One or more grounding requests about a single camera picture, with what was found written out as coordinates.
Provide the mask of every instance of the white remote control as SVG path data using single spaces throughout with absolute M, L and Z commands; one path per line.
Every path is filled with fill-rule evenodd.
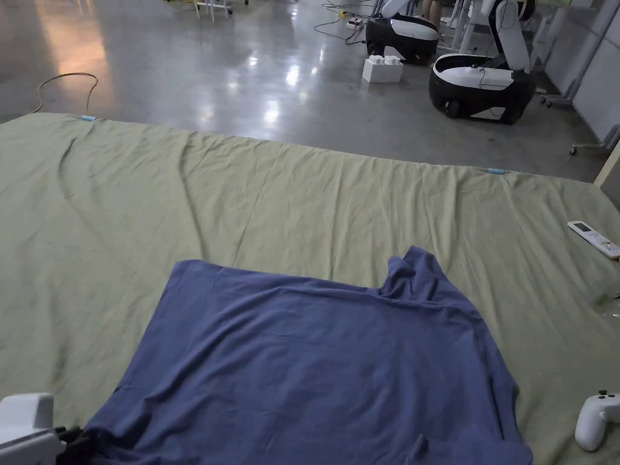
M 614 260 L 620 257 L 620 247 L 607 239 L 607 237 L 596 232 L 583 221 L 569 221 L 569 228 L 595 246 L 607 258 Z

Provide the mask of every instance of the game controller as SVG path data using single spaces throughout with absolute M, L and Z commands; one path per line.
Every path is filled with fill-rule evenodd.
M 577 419 L 575 439 L 581 449 L 592 452 L 599 447 L 608 422 L 620 423 L 620 394 L 598 391 L 588 397 Z

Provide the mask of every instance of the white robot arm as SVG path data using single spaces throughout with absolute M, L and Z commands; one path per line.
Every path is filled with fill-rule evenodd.
M 513 71 L 529 73 L 528 49 L 519 21 L 528 20 L 534 14 L 536 0 L 483 0 L 480 12 L 489 18 L 489 27 L 495 46 L 503 54 L 508 67 Z
M 381 7 L 381 16 L 387 19 L 393 18 L 407 3 L 409 3 L 409 0 L 387 0 L 383 7 Z

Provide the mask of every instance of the polished floor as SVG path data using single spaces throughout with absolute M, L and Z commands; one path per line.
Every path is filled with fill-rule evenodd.
M 89 112 L 100 118 L 584 181 L 603 165 L 569 157 L 570 143 L 591 141 L 570 109 L 532 102 L 515 126 L 454 121 L 430 103 L 428 68 L 369 85 L 364 45 L 313 30 L 336 18 L 321 3 L 250 0 L 212 23 L 160 0 L 0 0 L 0 122 L 36 108 L 43 80 L 85 71 L 100 80 Z M 50 83 L 43 111 L 83 114 L 90 85 Z

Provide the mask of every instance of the caster wheel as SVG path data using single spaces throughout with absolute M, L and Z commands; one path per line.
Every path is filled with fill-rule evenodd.
M 459 115 L 459 102 L 457 100 L 451 100 L 446 102 L 446 106 L 444 107 L 444 111 L 448 118 L 456 118 Z

